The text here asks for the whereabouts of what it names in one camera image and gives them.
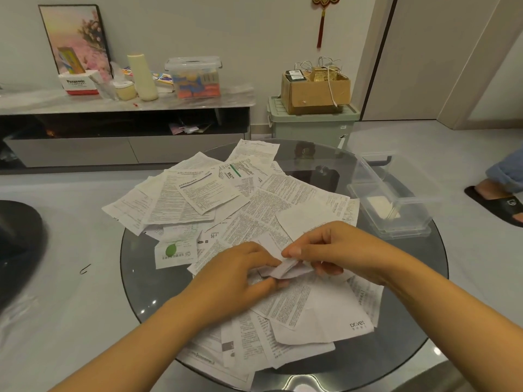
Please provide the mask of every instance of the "red tassel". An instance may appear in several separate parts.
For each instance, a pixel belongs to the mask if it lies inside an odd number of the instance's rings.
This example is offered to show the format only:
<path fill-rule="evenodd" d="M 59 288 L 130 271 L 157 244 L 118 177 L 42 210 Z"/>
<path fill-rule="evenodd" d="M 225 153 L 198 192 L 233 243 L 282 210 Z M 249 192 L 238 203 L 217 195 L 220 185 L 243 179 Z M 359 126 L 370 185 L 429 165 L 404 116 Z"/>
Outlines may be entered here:
<path fill-rule="evenodd" d="M 320 49 L 322 47 L 322 40 L 323 40 L 323 23 L 325 22 L 325 8 L 323 8 L 322 11 L 322 19 L 320 21 L 320 32 L 318 33 L 318 43 L 316 45 L 316 48 Z"/>

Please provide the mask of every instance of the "glass table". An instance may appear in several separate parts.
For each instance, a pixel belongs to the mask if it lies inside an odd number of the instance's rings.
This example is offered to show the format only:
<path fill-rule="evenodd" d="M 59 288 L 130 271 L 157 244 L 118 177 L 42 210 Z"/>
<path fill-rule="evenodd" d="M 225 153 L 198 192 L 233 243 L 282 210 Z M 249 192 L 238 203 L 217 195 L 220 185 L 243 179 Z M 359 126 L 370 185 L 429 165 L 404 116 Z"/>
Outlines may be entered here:
<path fill-rule="evenodd" d="M 349 195 L 347 185 L 356 162 L 353 154 L 298 140 L 267 141 L 280 144 L 275 160 L 287 174 L 324 190 Z M 217 147 L 206 154 L 225 161 L 235 145 Z M 393 184 L 395 188 L 404 190 L 400 182 Z M 363 212 L 360 212 L 357 226 L 373 234 Z M 395 239 L 390 243 L 448 278 L 445 247 L 434 222 L 430 227 L 429 236 Z M 186 265 L 156 270 L 156 244 L 156 240 L 145 234 L 136 237 L 128 230 L 123 234 L 120 257 L 122 281 L 129 303 L 140 322 L 180 293 L 192 279 Z M 373 333 L 337 341 L 336 350 L 323 355 L 289 363 L 279 369 L 257 372 L 251 390 L 292 390 L 301 384 L 310 385 L 318 392 L 354 390 L 399 368 L 426 340 L 427 336 L 405 307 L 392 292 L 385 289 L 379 326 Z"/>

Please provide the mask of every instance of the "pink flower painting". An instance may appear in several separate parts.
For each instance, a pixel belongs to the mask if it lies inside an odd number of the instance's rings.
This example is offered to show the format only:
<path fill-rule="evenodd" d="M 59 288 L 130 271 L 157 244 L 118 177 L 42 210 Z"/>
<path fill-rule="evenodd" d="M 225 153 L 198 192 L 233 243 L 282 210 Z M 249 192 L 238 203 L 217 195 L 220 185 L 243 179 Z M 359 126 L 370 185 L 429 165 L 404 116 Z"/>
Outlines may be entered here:
<path fill-rule="evenodd" d="M 107 40 L 96 5 L 39 5 L 58 72 L 67 72 L 58 48 L 71 47 L 86 70 L 111 79 Z"/>

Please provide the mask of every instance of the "fingernail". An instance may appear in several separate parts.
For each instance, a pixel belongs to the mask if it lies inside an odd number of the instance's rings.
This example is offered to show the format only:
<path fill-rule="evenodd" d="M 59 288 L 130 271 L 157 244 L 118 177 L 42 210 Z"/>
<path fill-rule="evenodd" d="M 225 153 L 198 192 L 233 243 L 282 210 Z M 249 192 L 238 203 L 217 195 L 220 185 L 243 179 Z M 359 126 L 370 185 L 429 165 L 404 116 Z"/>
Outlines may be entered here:
<path fill-rule="evenodd" d="M 289 254 L 291 257 L 300 257 L 301 256 L 301 248 L 294 247 L 289 249 Z"/>
<path fill-rule="evenodd" d="M 283 289 L 283 288 L 289 286 L 290 283 L 291 283 L 291 281 L 289 281 L 289 280 L 278 281 L 278 289 Z"/>

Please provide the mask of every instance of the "black slipper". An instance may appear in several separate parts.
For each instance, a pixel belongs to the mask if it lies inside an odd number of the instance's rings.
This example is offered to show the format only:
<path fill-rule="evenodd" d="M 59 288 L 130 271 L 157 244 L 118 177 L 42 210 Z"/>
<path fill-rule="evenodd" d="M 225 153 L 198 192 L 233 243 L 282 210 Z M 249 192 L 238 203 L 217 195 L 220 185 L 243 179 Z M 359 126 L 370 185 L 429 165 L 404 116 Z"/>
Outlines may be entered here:
<path fill-rule="evenodd" d="M 523 204 L 521 204 L 518 198 L 506 197 L 496 200 L 486 200 L 475 190 L 473 185 L 465 189 L 465 194 L 501 220 L 506 221 L 513 226 L 523 227 L 522 222 L 519 222 L 512 217 L 515 214 L 523 213 Z"/>

